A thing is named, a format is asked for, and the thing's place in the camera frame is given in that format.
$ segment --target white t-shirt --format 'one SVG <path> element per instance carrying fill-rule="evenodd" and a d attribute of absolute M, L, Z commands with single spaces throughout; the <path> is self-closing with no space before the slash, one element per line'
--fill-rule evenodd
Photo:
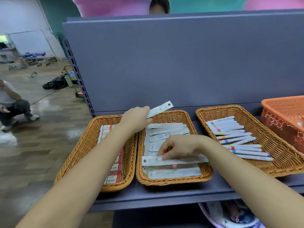
<path fill-rule="evenodd" d="M 17 90 L 13 87 L 12 84 L 10 84 L 7 81 L 4 81 L 4 84 L 10 88 L 15 93 L 18 93 Z M 0 87 L 0 105 L 3 105 L 5 107 L 11 107 L 13 103 L 15 103 L 16 100 L 10 97 L 3 89 Z"/>

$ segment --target hair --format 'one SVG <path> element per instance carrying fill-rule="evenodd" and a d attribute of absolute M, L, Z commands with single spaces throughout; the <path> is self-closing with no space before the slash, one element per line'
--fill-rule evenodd
<path fill-rule="evenodd" d="M 168 0 L 152 0 L 149 10 L 155 5 L 160 5 L 164 9 L 165 14 L 168 14 L 170 12 L 170 3 Z"/>

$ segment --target brown wicker basket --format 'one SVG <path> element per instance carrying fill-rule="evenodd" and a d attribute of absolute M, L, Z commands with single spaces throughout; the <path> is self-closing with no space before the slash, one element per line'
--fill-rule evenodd
<path fill-rule="evenodd" d="M 265 152 L 270 153 L 274 159 L 272 162 L 248 159 L 245 160 L 260 168 L 264 172 L 267 172 L 275 177 L 282 177 L 304 172 L 304 155 L 298 152 L 286 141 L 279 138 L 275 133 L 259 122 L 244 108 L 238 105 L 200 108 L 196 110 L 196 115 L 209 136 L 215 141 L 218 141 L 218 139 L 208 127 L 206 122 L 228 116 L 234 116 L 241 125 L 245 126 L 245 129 L 248 132 L 251 132 L 253 136 L 257 138 L 257 140 L 249 142 L 248 144 L 262 145 L 262 149 Z"/>
<path fill-rule="evenodd" d="M 54 184 L 56 184 L 56 182 L 59 181 L 75 164 L 77 164 L 78 161 L 80 161 L 96 146 L 101 125 L 118 124 L 120 119 L 121 115 L 109 115 L 93 118 L 58 172 Z M 101 192 L 119 191 L 126 188 L 131 183 L 135 172 L 137 142 L 138 133 L 131 136 L 125 143 L 121 181 L 104 185 L 101 188 Z"/>
<path fill-rule="evenodd" d="M 190 134 L 197 134 L 191 119 L 186 111 L 183 110 L 170 110 L 153 116 L 152 123 L 178 123 L 183 122 L 187 125 Z M 139 132 L 138 139 L 138 153 L 136 163 L 136 177 L 141 184 L 144 185 L 170 185 L 179 183 L 190 183 L 190 182 L 203 182 L 208 181 L 213 176 L 213 169 L 210 163 L 200 163 L 199 167 L 202 175 L 192 177 L 177 177 L 177 178 L 163 178 L 163 179 L 149 179 L 146 174 L 143 173 L 143 166 L 141 165 L 141 158 L 145 152 L 144 140 L 146 132 L 142 130 Z"/>

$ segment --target white sneaker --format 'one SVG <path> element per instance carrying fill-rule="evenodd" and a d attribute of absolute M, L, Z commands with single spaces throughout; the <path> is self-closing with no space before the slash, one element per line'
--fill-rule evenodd
<path fill-rule="evenodd" d="M 12 124 L 11 124 L 10 126 L 1 126 L 0 129 L 1 129 L 2 131 L 9 130 L 9 129 L 12 128 L 13 125 L 16 124 L 17 122 L 18 122 L 18 120 L 13 118 Z"/>
<path fill-rule="evenodd" d="M 31 117 L 29 118 L 29 120 L 35 121 L 35 120 L 37 120 L 38 118 L 40 118 L 40 116 L 38 116 L 38 115 L 36 115 L 36 114 L 33 114 L 33 116 L 31 116 Z"/>

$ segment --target person's left hand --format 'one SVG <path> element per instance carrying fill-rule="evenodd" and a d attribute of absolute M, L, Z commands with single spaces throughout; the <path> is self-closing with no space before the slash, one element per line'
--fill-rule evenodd
<path fill-rule="evenodd" d="M 4 84 L 4 81 L 0 79 L 0 87 L 4 87 L 5 84 Z"/>
<path fill-rule="evenodd" d="M 129 109 L 123 114 L 120 124 L 128 126 L 133 133 L 137 133 L 152 123 L 152 118 L 147 119 L 149 111 L 150 107 L 148 106 Z"/>

